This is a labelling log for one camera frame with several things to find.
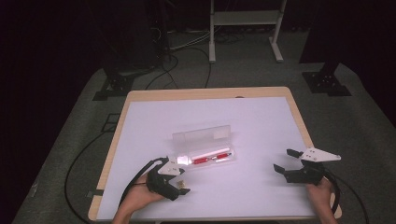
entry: human hand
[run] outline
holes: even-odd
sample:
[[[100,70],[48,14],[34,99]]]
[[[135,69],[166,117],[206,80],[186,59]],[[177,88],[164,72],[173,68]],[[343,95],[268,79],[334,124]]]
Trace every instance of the human hand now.
[[[147,174],[140,176],[128,191],[113,218],[113,224],[128,223],[134,211],[146,207],[149,203],[163,199],[162,195],[149,191],[146,185],[147,177]]]
[[[308,191],[309,201],[313,205],[321,223],[337,223],[332,213],[332,209],[330,208],[332,183],[323,177],[316,186],[313,184],[307,184],[306,191]]]

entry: gray carpet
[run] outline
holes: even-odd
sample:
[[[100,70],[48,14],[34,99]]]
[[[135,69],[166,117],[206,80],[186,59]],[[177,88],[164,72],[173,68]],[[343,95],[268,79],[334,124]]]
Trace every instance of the gray carpet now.
[[[352,96],[329,97],[313,94],[302,72],[318,71],[322,64],[298,64],[307,33],[281,32],[279,47],[285,62],[277,63],[268,43],[268,33],[245,35],[231,45],[216,45],[217,61],[211,65],[208,88],[222,87],[289,87],[303,116],[305,125],[317,148],[342,155],[339,162],[327,164],[356,190],[363,200],[371,223],[395,223],[396,200],[396,131],[373,99],[361,85],[359,77],[340,65],[335,74]],[[177,46],[196,38],[171,35]],[[207,44],[195,46],[207,52]],[[174,54],[177,67],[169,76],[162,76],[149,89],[203,88],[209,72],[206,56],[199,50],[186,49]],[[175,61],[165,62],[170,68]],[[143,90],[162,73],[138,77],[133,90]],[[29,194],[14,223],[82,223],[71,212],[64,198],[64,180],[78,153],[101,133],[110,113],[120,113],[125,97],[109,97],[93,101],[106,75],[103,70],[92,75],[65,123],[53,149],[37,177],[37,189]],[[79,157],[68,181],[70,203],[87,218],[94,191],[112,140],[105,133]],[[364,223],[363,212],[351,190],[342,189],[341,223]],[[279,221],[279,223],[318,223],[317,220]]]

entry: table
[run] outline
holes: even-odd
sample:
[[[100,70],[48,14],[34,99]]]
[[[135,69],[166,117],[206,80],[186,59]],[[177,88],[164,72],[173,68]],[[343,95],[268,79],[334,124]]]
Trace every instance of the table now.
[[[109,176],[110,167],[116,153],[120,140],[122,126],[126,119],[129,105],[132,102],[150,101],[175,101],[175,100],[202,100],[202,99],[232,99],[235,97],[256,98],[256,97],[285,97],[290,107],[292,117],[298,127],[298,131],[303,138],[306,147],[312,147],[313,143],[295,104],[291,92],[286,87],[255,87],[255,88],[224,88],[224,89],[200,89],[200,90],[169,90],[169,91],[132,91],[128,94],[124,108],[120,115],[119,125],[115,132],[113,141],[107,154],[103,172],[97,186],[98,190],[104,190]],[[92,199],[92,206],[89,211],[89,218],[96,220],[102,196],[95,195]],[[341,216],[341,210],[336,213],[336,217]],[[277,219],[293,219],[294,217],[278,217]]]
[[[282,0],[279,10],[257,10],[257,11],[215,11],[214,1],[210,2],[210,40],[209,61],[216,61],[215,51],[215,25],[258,25],[274,24],[274,34],[269,37],[271,48],[278,63],[283,62],[282,54],[277,46],[280,25],[283,20],[287,0]]]

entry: red pen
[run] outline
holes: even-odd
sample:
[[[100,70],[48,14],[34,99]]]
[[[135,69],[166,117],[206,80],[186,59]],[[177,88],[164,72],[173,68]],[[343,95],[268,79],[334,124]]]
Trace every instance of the red pen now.
[[[204,162],[207,162],[207,161],[216,161],[216,160],[231,156],[232,154],[233,153],[228,152],[228,153],[219,154],[219,155],[217,155],[215,157],[204,157],[204,158],[193,160],[192,164],[200,164],[200,163],[204,163]]]

